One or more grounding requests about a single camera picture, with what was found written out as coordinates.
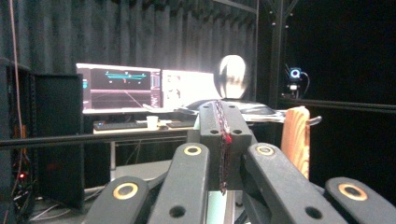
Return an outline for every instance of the robotic arm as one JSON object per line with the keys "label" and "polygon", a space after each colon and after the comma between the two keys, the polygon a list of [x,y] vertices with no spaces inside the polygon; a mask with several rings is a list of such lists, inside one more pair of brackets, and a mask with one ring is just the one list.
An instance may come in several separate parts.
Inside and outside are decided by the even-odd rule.
{"label": "robotic arm", "polygon": [[84,223],[205,223],[211,190],[242,190],[252,223],[396,223],[395,207],[357,180],[310,183],[279,148],[257,142],[236,106],[206,103],[198,120],[167,174],[114,180]]}

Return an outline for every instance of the black pole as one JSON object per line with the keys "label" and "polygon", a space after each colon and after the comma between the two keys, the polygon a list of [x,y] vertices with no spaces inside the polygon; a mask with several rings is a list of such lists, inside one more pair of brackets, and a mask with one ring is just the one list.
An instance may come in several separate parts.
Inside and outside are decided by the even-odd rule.
{"label": "black pole", "polygon": [[277,0],[276,20],[273,21],[273,42],[271,48],[271,74],[270,74],[270,90],[268,105],[277,109],[279,96],[279,78],[283,71],[285,57],[285,32],[286,20],[284,13],[286,12],[288,1]]}
{"label": "black pole", "polygon": [[80,134],[54,137],[37,137],[0,141],[0,151],[11,148],[25,147],[55,147],[62,145],[78,145],[101,142],[134,141],[139,139],[169,139],[186,137],[186,130],[153,131],[141,133],[106,133],[106,134]]}

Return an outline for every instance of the monitor screen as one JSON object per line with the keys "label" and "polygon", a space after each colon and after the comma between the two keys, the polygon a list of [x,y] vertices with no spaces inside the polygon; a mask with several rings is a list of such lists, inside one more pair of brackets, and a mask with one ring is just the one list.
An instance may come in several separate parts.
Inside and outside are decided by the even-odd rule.
{"label": "monitor screen", "polygon": [[177,108],[219,96],[212,73],[163,70],[163,107]]}
{"label": "monitor screen", "polygon": [[161,69],[77,63],[84,114],[147,111],[162,106]]}

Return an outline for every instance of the keyboard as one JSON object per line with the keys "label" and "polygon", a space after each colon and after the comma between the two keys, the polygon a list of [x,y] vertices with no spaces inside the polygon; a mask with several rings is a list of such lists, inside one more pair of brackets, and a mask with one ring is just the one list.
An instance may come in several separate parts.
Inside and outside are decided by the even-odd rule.
{"label": "keyboard", "polygon": [[136,128],[147,128],[147,127],[148,124],[146,122],[106,123],[104,121],[97,121],[93,124],[93,128],[96,131],[136,129]]}
{"label": "keyboard", "polygon": [[181,122],[166,123],[169,128],[189,128],[194,127],[195,120],[184,120]]}

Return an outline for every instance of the black drape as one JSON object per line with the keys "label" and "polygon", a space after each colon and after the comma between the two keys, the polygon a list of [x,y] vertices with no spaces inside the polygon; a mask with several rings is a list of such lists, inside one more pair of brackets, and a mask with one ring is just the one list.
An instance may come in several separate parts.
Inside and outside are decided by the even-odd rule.
{"label": "black drape", "polygon": [[[0,4],[0,57],[12,59]],[[14,10],[20,63],[36,73],[73,73],[75,63],[212,72],[228,54],[255,64],[256,15],[212,0],[21,0]]]}

